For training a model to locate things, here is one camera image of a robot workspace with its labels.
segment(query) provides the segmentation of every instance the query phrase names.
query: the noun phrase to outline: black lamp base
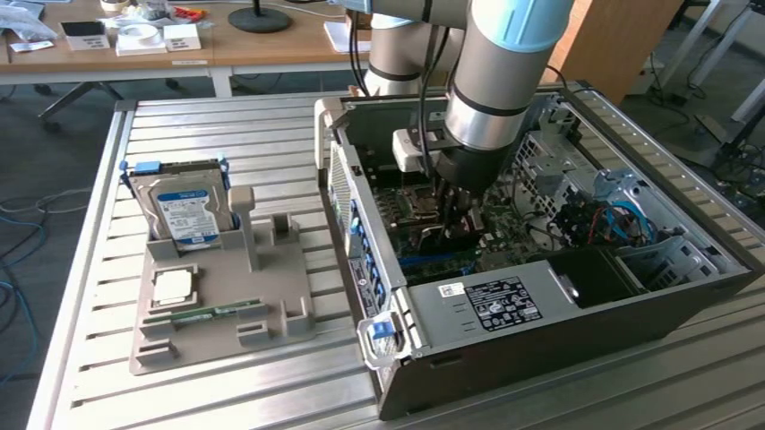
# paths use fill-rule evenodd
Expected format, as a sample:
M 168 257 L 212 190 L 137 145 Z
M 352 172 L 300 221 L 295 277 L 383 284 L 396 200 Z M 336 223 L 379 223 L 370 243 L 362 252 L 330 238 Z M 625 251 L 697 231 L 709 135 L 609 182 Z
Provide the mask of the black lamp base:
M 255 15 L 255 9 L 245 7 L 228 14 L 228 23 L 248 33 L 274 33 L 291 26 L 291 18 L 274 9 L 260 9 Z

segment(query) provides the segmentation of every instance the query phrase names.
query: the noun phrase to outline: power supply label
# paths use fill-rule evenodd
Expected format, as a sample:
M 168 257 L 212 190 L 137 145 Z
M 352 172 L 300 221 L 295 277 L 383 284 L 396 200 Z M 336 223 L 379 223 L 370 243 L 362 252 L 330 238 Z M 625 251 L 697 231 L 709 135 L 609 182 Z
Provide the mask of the power supply label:
M 518 277 L 464 287 L 464 294 L 487 331 L 542 319 L 539 308 Z

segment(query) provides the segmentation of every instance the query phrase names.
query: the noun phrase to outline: white label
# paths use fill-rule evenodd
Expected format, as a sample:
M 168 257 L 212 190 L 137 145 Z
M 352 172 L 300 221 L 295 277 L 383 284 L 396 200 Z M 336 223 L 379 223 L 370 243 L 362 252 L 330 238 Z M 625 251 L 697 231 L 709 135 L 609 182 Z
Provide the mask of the white label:
M 211 196 L 204 190 L 164 193 L 156 196 L 172 238 L 181 245 L 203 247 L 220 235 L 215 215 L 204 205 Z
M 28 52 L 36 51 L 37 49 L 44 49 L 45 47 L 52 47 L 52 42 L 49 40 L 33 43 L 12 43 L 10 48 L 14 52 Z
M 176 60 L 172 65 L 205 65 L 207 60 Z
M 464 285 L 460 282 L 439 285 L 439 291 L 442 297 L 459 296 L 464 294 Z

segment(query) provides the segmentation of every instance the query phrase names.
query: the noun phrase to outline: white box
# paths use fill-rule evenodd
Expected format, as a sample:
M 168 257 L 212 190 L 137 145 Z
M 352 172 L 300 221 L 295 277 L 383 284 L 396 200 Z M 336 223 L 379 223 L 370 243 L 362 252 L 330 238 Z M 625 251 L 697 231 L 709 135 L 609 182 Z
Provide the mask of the white box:
M 167 50 L 188 51 L 191 49 L 201 49 L 196 24 L 165 25 L 164 31 Z
M 104 24 L 99 21 L 61 22 L 63 34 L 73 51 L 107 49 L 108 37 Z
M 115 51 L 117 56 L 144 56 L 147 54 L 165 54 L 167 48 L 159 34 L 143 42 L 117 36 L 117 48 Z

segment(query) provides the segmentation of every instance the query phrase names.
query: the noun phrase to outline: sticker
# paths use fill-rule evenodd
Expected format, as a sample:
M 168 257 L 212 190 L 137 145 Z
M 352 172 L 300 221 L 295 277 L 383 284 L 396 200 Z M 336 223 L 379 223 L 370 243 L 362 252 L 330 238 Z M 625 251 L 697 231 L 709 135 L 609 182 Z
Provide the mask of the sticker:
M 205 190 L 164 193 L 156 197 L 172 238 L 185 245 L 205 245 L 220 235 L 215 216 L 204 205 L 211 197 Z
M 44 49 L 45 47 L 52 47 L 52 42 L 44 40 L 41 42 L 33 43 L 12 43 L 9 46 L 10 49 L 13 49 L 13 52 L 28 52 L 36 51 L 37 49 Z
M 467 287 L 464 293 L 486 331 L 542 319 L 539 308 L 518 277 Z
M 207 60 L 175 60 L 172 65 L 205 65 Z
M 460 294 L 464 294 L 464 285 L 460 282 L 439 285 L 439 291 L 442 297 L 459 296 Z

